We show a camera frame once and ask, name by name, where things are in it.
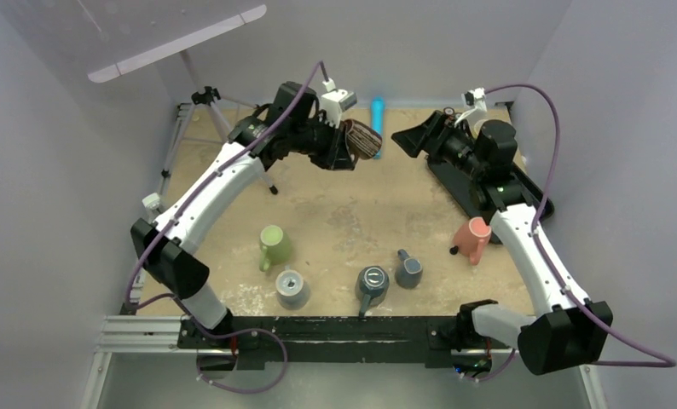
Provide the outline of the brown mug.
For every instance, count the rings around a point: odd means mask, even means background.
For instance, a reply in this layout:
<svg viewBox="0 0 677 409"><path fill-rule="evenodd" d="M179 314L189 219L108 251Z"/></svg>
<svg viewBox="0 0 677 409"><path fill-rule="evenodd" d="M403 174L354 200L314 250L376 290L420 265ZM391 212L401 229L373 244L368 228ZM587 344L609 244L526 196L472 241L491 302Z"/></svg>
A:
<svg viewBox="0 0 677 409"><path fill-rule="evenodd" d="M362 160L374 158L383 146L381 134L361 121L346 119L344 131L349 149Z"/></svg>

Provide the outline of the green mug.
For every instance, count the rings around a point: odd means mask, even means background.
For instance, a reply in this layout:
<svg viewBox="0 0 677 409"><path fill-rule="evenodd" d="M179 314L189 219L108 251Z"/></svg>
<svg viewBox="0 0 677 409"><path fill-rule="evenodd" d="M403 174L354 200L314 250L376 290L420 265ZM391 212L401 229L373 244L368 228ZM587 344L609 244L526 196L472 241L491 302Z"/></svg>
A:
<svg viewBox="0 0 677 409"><path fill-rule="evenodd" d="M268 225L259 234L259 250L259 270L267 272L272 266L291 259L292 241L282 228Z"/></svg>

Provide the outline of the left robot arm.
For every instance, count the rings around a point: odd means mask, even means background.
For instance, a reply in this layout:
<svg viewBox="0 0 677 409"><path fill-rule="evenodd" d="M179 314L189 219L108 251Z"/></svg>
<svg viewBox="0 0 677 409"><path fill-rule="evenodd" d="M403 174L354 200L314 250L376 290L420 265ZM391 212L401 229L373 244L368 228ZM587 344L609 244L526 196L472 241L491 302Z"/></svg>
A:
<svg viewBox="0 0 677 409"><path fill-rule="evenodd" d="M198 337L209 348L226 345L233 315L208 283L209 268L195 257L209 230L232 202L276 161L289 153L307 156L324 170L353 170L350 126L343 114L356 94L332 81L318 95L305 84L283 83L270 104L236 123L215 161L154 221L138 219L130 229L138 261L166 287L171 298L197 320Z"/></svg>

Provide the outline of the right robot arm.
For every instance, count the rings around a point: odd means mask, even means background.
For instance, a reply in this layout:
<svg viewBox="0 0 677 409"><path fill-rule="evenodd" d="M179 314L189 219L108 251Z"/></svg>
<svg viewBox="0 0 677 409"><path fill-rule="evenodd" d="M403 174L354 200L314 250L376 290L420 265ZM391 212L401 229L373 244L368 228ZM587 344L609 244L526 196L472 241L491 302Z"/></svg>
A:
<svg viewBox="0 0 677 409"><path fill-rule="evenodd" d="M457 315L458 340L475 347L487 337L520 353L535 375L594 364L607 338L613 313L574 283L540 226L529 189L514 164L516 130L489 119L473 136L465 120L453 125L435 111L425 122L391 139L411 158L425 153L461 171L470 182L473 204L507 249L528 290L534 316L493 300L464 304Z"/></svg>

